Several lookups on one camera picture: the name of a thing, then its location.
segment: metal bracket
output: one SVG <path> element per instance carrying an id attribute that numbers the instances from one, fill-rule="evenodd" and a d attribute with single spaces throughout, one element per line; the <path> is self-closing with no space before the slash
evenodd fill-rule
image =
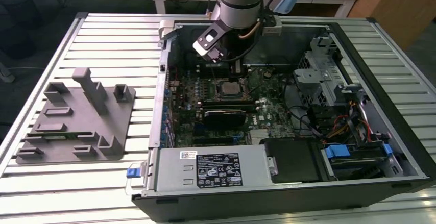
<path id="1" fill-rule="evenodd" d="M 174 20 L 161 20 L 158 23 L 158 38 L 165 41 L 175 35 Z"/>
<path id="2" fill-rule="evenodd" d="M 138 169 L 139 170 L 139 173 L 137 176 L 134 177 L 129 177 L 129 170 L 130 169 Z M 139 194 L 141 193 L 141 189 L 138 190 L 133 190 L 131 188 L 131 181 L 134 181 L 134 178 L 141 178 L 143 180 L 143 185 L 145 185 L 145 180 L 146 180 L 146 177 L 145 177 L 145 169 L 146 169 L 146 161 L 141 162 L 141 163 L 134 163 L 130 165 L 129 168 L 126 168 L 126 183 L 125 183 L 125 188 L 123 188 L 123 191 L 125 191 L 125 194 L 126 195 L 134 195 L 134 194 Z"/>
<path id="3" fill-rule="evenodd" d="M 267 163 L 269 174 L 271 176 L 277 175 L 278 169 L 275 166 L 274 157 L 266 157 L 266 163 Z"/>
<path id="4" fill-rule="evenodd" d="M 266 18 L 265 27 L 262 30 L 262 36 L 279 36 L 282 30 L 282 23 L 279 17 L 275 15 L 269 15 Z"/>

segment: table leg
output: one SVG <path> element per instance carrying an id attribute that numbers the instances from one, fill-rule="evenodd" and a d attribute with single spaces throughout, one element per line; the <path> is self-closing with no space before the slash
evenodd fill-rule
<path id="1" fill-rule="evenodd" d="M 166 14 L 165 0 L 154 0 L 157 14 Z"/>
<path id="2" fill-rule="evenodd" d="M 334 17 L 347 17 L 347 13 L 351 10 L 355 0 L 343 0 L 339 5 Z"/>

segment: motherboard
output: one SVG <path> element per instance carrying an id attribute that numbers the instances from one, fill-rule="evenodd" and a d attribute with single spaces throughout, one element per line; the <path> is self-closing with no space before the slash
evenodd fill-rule
<path id="1" fill-rule="evenodd" d="M 237 79 L 202 78 L 187 70 L 171 81 L 174 147 L 258 144 L 293 137 L 282 91 L 283 74 L 254 67 Z"/>

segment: floor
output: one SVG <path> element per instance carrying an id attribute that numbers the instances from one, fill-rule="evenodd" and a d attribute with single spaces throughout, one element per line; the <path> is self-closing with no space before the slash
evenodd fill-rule
<path id="1" fill-rule="evenodd" d="M 34 4 L 43 19 L 43 26 L 27 31 L 37 47 L 34 54 L 23 59 L 13 60 L 0 52 L 0 60 L 5 67 L 11 68 L 15 80 L 13 83 L 0 81 L 0 142 L 6 135 L 9 125 L 21 110 L 43 67 L 55 51 L 67 27 L 77 12 L 99 13 L 154 13 L 151 1 L 129 0 L 34 0 Z M 202 14 L 206 2 L 167 1 L 167 14 Z M 0 6 L 0 26 L 11 24 L 11 19 Z M 436 84 L 436 23 L 425 29 L 406 54 Z"/>

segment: white label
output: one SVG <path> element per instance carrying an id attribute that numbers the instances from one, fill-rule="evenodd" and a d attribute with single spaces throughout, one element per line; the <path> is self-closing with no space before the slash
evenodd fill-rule
<path id="1" fill-rule="evenodd" d="M 227 181 L 239 181 L 241 177 L 226 177 Z"/>
<path id="2" fill-rule="evenodd" d="M 179 151 L 179 159 L 195 159 L 197 151 Z"/>

